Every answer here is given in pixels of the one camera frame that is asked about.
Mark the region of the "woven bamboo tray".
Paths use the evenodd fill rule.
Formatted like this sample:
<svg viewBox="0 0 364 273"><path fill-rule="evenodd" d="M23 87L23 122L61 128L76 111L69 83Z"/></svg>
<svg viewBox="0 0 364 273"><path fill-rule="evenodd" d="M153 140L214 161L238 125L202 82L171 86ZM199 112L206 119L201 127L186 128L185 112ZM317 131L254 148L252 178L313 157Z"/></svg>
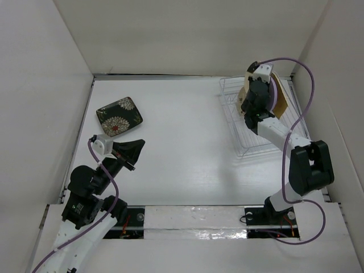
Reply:
<svg viewBox="0 0 364 273"><path fill-rule="evenodd" d="M280 119L282 115L285 113L288 107L288 103L284 92L284 86L278 74L276 72L272 72L271 76L272 80L274 81L277 87L277 96L276 96L277 100L272 112L276 116L276 118Z"/></svg>

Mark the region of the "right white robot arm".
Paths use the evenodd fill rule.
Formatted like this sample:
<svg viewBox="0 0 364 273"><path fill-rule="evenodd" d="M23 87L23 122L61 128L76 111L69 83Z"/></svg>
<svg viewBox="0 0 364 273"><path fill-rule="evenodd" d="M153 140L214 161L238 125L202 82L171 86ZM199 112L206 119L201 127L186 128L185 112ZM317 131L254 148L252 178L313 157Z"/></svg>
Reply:
<svg viewBox="0 0 364 273"><path fill-rule="evenodd" d="M274 97L270 85L260 78L248 78L249 89L242 103L244 120L254 134L269 140L283 153L283 185L279 191L266 198L260 209L246 212L248 223L272 225L283 218L295 204L315 190L334 181L329 147L322 141L311 141L293 133L269 110Z"/></svg>

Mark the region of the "black floral rectangular plate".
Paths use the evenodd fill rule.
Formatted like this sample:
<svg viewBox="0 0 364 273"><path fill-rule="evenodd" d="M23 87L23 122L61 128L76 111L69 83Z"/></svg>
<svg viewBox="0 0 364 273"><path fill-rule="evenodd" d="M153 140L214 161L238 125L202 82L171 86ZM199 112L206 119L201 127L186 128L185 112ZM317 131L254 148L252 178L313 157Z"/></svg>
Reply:
<svg viewBox="0 0 364 273"><path fill-rule="evenodd" d="M96 111L103 132L114 137L127 132L143 122L140 111L131 97L124 97Z"/></svg>

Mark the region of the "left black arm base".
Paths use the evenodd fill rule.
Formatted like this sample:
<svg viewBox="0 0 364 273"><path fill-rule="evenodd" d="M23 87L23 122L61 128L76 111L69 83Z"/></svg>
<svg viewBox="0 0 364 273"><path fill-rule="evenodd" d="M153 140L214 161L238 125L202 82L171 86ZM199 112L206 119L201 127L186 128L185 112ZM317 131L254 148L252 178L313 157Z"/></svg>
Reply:
<svg viewBox="0 0 364 273"><path fill-rule="evenodd" d="M126 218L111 228L104 239L143 239L145 206L129 206Z"/></svg>

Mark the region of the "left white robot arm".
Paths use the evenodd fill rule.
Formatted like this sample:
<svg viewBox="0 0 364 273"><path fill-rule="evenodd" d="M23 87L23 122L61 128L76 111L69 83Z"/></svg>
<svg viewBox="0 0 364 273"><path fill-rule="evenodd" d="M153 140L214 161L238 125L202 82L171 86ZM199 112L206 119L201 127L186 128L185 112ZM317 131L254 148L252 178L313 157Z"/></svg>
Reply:
<svg viewBox="0 0 364 273"><path fill-rule="evenodd" d="M88 140L97 168L80 165L71 172L52 250L33 272L81 272L110 229L128 222L128 204L119 198L115 177L124 168L135 169L144 145L143 139L119 143L106 135Z"/></svg>

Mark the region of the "cream plate with black patch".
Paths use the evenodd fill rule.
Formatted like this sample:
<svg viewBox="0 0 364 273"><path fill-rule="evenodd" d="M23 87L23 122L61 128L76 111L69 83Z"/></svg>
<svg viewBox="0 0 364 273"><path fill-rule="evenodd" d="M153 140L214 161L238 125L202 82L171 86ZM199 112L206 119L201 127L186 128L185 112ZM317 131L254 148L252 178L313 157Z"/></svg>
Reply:
<svg viewBox="0 0 364 273"><path fill-rule="evenodd" d="M245 81L244 81L244 89L245 89L246 93L249 91L249 85L250 85L249 78L253 76L253 73L255 72L255 70L258 67L259 67L259 63L257 61L255 61L255 62L251 63L246 70Z"/></svg>

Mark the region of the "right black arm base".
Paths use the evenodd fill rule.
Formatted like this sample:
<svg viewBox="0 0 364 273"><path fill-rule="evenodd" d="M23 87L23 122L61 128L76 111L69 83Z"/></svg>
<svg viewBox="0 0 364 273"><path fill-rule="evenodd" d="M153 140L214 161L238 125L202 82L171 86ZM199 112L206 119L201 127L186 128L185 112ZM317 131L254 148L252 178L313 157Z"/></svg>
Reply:
<svg viewBox="0 0 364 273"><path fill-rule="evenodd" d="M264 207L245 207L239 221L246 225L247 237L256 238L299 238L299 229L293 208L269 218Z"/></svg>

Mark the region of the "cream plate with small flowers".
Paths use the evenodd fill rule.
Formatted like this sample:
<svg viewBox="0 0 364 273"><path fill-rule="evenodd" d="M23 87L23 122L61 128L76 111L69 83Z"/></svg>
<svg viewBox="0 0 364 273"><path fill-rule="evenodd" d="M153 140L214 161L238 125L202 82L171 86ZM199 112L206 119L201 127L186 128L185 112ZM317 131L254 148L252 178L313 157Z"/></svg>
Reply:
<svg viewBox="0 0 364 273"><path fill-rule="evenodd" d="M246 90L245 90L245 87L241 87L239 93L238 93L238 98L237 98L237 102L236 102L236 108L237 108L237 111L238 111L238 114L240 116L244 116L245 112L242 110L242 104L244 102L246 98Z"/></svg>

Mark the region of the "lilac round plate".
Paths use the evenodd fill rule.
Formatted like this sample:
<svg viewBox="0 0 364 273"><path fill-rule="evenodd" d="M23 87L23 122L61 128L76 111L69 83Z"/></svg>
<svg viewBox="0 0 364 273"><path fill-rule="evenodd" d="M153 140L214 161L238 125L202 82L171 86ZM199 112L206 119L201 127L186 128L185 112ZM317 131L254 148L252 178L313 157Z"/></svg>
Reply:
<svg viewBox="0 0 364 273"><path fill-rule="evenodd" d="M276 82L275 78L273 76L270 77L270 104L269 104L269 110L274 111L277 103L278 103L278 83Z"/></svg>

